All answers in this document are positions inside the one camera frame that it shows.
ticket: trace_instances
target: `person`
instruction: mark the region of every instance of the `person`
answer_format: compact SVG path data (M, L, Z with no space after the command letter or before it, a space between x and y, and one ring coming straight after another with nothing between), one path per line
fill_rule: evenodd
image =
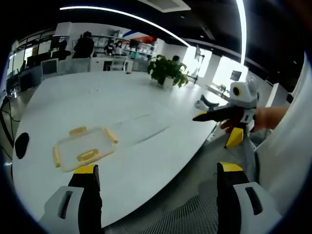
M178 64L180 63L180 57L178 55L175 55L173 58L172 58L172 61L176 61Z
M93 48L94 41L92 40L92 34L87 31L78 39L78 42L74 47L75 53L73 55L73 59L90 58Z
M115 55L122 55L122 42L120 40L115 44Z
M66 50L67 41L63 40L58 44L58 50L52 54L53 59L65 60L67 56L70 56L70 51Z
M287 110L288 107L258 107L255 112L253 131L259 131L262 128L275 129ZM235 118L227 120L220 125L220 128L225 129L226 133L230 133L233 127L242 119L242 114L240 113Z
M109 40L107 45L104 47L104 53L106 55L113 55L114 54L114 41Z

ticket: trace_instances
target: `ceiling light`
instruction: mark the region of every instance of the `ceiling light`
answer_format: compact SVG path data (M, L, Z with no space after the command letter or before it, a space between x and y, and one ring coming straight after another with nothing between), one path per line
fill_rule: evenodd
M147 19L143 19L139 16L135 16L123 11L118 11L118 10L114 10L114 9L110 9L110 8L104 8L104 7L97 7L97 6L67 6L67 7L61 7L60 10L70 10L70 9L92 9L92 10L101 10L101 11L110 11L110 12L114 12L114 13L118 13L118 14L122 14L125 16L129 16L132 18L135 18L137 20L143 21L145 23L148 23L156 28L159 28L160 30L168 33L170 36L174 37L175 39L179 40L180 42L182 42L183 44L185 44L186 46L190 47L191 45L189 43L187 43L186 41L182 40L181 38L179 38L177 35L173 34L172 32L168 31L167 29L148 21Z
M242 49L240 64L244 65L246 56L246 46L247 46L247 26L246 26L246 14L243 0L236 0L236 4L239 12L240 28L242 32Z

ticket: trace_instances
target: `white table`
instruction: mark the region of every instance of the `white table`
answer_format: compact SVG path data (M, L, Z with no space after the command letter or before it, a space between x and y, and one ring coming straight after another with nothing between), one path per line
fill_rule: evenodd
M19 124L17 136L30 141L23 159L13 154L16 192L35 220L44 204L73 172L63 173L52 162L53 145L76 127L109 126L143 114L146 107L170 110L173 122L165 131L96 162L105 227L148 201L189 162L215 122L193 122L200 95L211 102L226 101L198 85L164 91L150 83L146 73L91 72L48 78L35 91Z

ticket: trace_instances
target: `human arm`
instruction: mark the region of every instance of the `human arm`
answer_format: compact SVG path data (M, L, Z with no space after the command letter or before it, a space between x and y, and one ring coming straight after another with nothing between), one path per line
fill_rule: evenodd
M254 132L262 128L275 129L287 112L288 107L258 107L255 112ZM237 115L233 119L221 124L221 129L231 132L233 127L240 122L242 115Z

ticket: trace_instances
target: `gray floor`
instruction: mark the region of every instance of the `gray floor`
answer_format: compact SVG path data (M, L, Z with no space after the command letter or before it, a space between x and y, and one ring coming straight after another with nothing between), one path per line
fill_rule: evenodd
M23 114L27 104L29 103L29 100L32 97L35 90L36 90L36 88L28 89L27 91L18 94L18 96L16 98L10 99L11 116L14 120L20 120L21 119L22 114ZM10 112L9 103L5 104L5 106L3 107L3 110ZM4 112L2 114L3 114L4 121L6 123L7 129L10 133L10 136L13 135L13 138L15 139L16 138L16 132L17 132L17 129L19 127L19 122L12 121L12 128L11 128L10 116ZM0 128L0 142L1 142L1 146L6 150L8 155L10 157L12 157L13 148L11 147L2 127ZM6 152L4 152L3 149L1 149L1 150L2 150L2 155L4 155L4 166L6 168L8 176L11 177L11 162L12 162L12 160L9 158L9 156L6 154Z

